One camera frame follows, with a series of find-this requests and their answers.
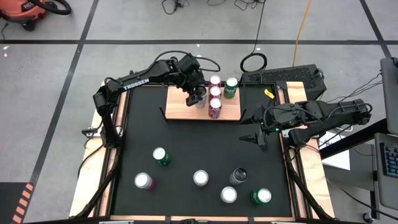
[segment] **black table surface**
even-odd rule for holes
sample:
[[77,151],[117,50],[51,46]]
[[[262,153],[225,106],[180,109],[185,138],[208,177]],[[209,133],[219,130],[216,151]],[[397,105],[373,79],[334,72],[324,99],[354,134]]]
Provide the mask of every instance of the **black table surface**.
[[[251,115],[256,105],[268,105],[270,99],[264,89],[247,86],[246,91],[241,90],[241,106],[248,108],[245,117]],[[269,138],[272,147],[264,153],[257,145],[238,139],[258,130],[256,124],[166,122],[159,110],[160,106],[165,108],[166,98],[167,88],[160,86],[135,88],[131,93],[112,215],[292,216],[278,134]],[[152,152],[157,147],[169,152],[168,166],[160,166],[153,159]],[[247,170],[248,179],[234,186],[238,193],[234,203],[223,203],[220,192],[231,185],[229,175],[238,167]],[[199,169],[209,175],[209,182],[202,189],[193,183],[193,174]],[[140,172],[154,179],[154,189],[146,191],[134,185],[134,178]],[[258,188],[271,191],[269,203],[252,204],[249,193]]]

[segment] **silver soda can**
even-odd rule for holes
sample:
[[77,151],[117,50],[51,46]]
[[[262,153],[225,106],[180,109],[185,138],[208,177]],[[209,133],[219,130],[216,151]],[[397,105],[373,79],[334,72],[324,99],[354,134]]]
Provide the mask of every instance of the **silver soda can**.
[[144,189],[144,190],[150,190],[151,188],[153,188],[155,182],[154,180],[150,177],[150,175],[141,172],[139,174],[136,175],[136,178],[134,179],[134,183],[136,184],[136,186],[140,189]]
[[198,187],[204,187],[209,181],[209,175],[204,170],[198,170],[193,174],[193,181]]
[[209,102],[213,99],[213,98],[219,98],[221,99],[221,88],[218,86],[213,86],[210,88],[209,91]]
[[221,78],[218,75],[212,75],[210,77],[209,89],[212,88],[213,86],[221,88]]
[[246,170],[244,170],[243,168],[237,168],[230,175],[229,181],[232,185],[238,185],[240,183],[243,183],[247,177],[248,173],[246,172]]
[[218,98],[214,98],[210,100],[209,103],[209,116],[213,119],[217,119],[221,115],[221,108],[223,104],[221,103],[221,100]]
[[199,90],[200,90],[201,100],[199,100],[199,102],[196,104],[196,107],[203,108],[206,105],[207,91],[206,91],[205,86],[200,86]]
[[233,189],[233,187],[225,187],[221,191],[221,200],[225,203],[234,203],[236,198],[238,197],[238,194],[236,193],[236,190]]

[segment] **black clamp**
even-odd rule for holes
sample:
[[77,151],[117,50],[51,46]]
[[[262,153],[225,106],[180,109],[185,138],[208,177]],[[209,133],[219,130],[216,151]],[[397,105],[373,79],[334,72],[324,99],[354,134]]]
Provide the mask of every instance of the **black clamp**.
[[186,220],[181,220],[181,224],[197,224],[198,222],[194,218],[189,218]]

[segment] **wooden board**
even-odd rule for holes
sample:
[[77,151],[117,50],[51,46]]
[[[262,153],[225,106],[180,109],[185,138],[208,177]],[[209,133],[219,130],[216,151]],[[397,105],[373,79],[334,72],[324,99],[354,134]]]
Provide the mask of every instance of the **wooden board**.
[[227,99],[221,97],[223,107],[221,109],[221,116],[217,119],[212,119],[208,114],[208,94],[206,105],[203,108],[196,106],[187,106],[185,99],[188,93],[184,93],[181,89],[175,86],[170,86],[167,90],[167,102],[165,116],[167,119],[197,119],[197,120],[224,120],[224,121],[239,121],[241,118],[241,104],[239,98],[239,88],[236,90],[235,97]]
[[[302,82],[287,82],[287,92],[291,103],[307,100]],[[315,139],[309,140],[307,144],[318,149],[317,140]],[[299,153],[302,159],[307,189],[324,211],[331,217],[334,217],[335,213],[331,204],[329,188],[326,183],[325,172],[319,152],[315,152],[311,147],[303,147]],[[312,216],[313,218],[318,218],[313,210]]]
[[[134,220],[134,221],[164,221],[165,216],[155,215],[111,215],[111,220]],[[248,222],[248,217],[188,217],[171,216],[171,221],[181,221],[194,218],[196,221],[214,222]],[[254,217],[255,222],[293,222],[293,217]]]
[[[125,105],[124,103],[125,99],[126,99],[126,93],[122,93],[120,99],[121,103],[119,105],[118,117],[116,118],[116,125],[121,125],[121,122],[123,120],[123,109]],[[101,123],[101,117],[95,111],[91,126],[98,127],[100,123]],[[86,150],[83,159],[86,158],[88,155],[90,155],[95,149],[97,149],[101,145],[102,145],[101,137],[93,137],[93,139],[88,141],[86,145]],[[79,212],[81,212],[86,206],[86,204],[93,197],[94,193],[97,191],[100,185],[100,178],[101,178],[102,166],[105,159],[105,152],[106,149],[102,147],[96,154],[93,154],[92,157],[89,158],[81,168],[69,216],[75,216]],[[113,164],[114,152],[112,152],[111,154],[113,155],[113,157],[111,156],[109,158],[111,162],[109,168]],[[103,195],[103,202],[108,201],[108,194],[109,194],[109,185]],[[101,207],[100,209],[101,209],[100,214],[101,215],[104,214],[105,208]]]

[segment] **metal stand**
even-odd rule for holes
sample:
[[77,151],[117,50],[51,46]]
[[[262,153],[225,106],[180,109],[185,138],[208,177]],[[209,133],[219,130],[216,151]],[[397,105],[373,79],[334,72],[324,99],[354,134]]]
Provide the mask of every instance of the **metal stand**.
[[326,159],[335,154],[341,153],[351,147],[355,147],[361,143],[364,143],[370,139],[374,138],[374,134],[376,133],[384,133],[389,134],[390,132],[387,129],[387,119],[384,118],[367,128],[364,128],[338,142],[330,144],[327,147],[324,147],[320,150],[321,159]]

